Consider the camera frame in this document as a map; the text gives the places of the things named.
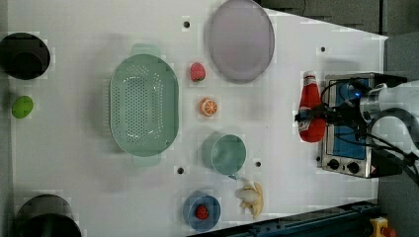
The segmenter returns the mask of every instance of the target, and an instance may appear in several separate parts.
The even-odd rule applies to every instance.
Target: white table
[[[304,71],[315,70],[318,78],[382,72],[385,38],[267,10],[276,35],[274,59],[260,78],[238,86],[222,79],[205,50],[205,24],[221,3],[9,1],[9,31],[38,35],[53,54],[41,79],[10,79],[16,96],[35,101],[29,118],[12,118],[16,211],[38,194],[57,194],[72,205],[85,237],[184,236],[195,232],[182,218],[183,201],[203,190],[221,203],[213,230],[252,223],[234,195],[243,183],[202,166],[202,141],[214,131],[238,134],[246,143],[240,174],[265,192],[258,221],[377,198],[377,180],[316,168],[317,146],[300,140],[293,115]],[[179,134],[151,168],[132,165],[108,124],[111,75],[137,42],[159,46],[180,84]],[[195,61],[208,73],[200,84],[187,76]],[[198,115],[203,96],[219,101],[215,118]],[[178,175],[178,167],[185,174]]]

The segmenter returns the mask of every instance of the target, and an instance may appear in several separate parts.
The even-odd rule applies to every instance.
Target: green ball
[[[19,97],[12,107],[12,115],[16,119],[23,119],[31,113],[34,108],[34,101],[29,96]]]

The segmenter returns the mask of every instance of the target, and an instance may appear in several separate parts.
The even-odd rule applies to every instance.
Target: teal cup
[[[233,180],[246,160],[246,147],[240,137],[231,134],[210,135],[203,144],[204,163]]]

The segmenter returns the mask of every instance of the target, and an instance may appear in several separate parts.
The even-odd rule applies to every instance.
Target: blue bowl
[[[205,220],[200,220],[195,217],[195,211],[201,204],[205,205],[209,211],[209,218]],[[221,206],[214,197],[197,191],[185,201],[183,215],[185,221],[193,229],[199,232],[205,232],[211,230],[218,223],[219,217],[221,216]]]

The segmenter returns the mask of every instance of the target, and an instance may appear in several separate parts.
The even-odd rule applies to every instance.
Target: green basket
[[[179,85],[156,47],[136,44],[132,54],[111,80],[111,131],[122,150],[142,157],[136,164],[156,165],[178,133]]]

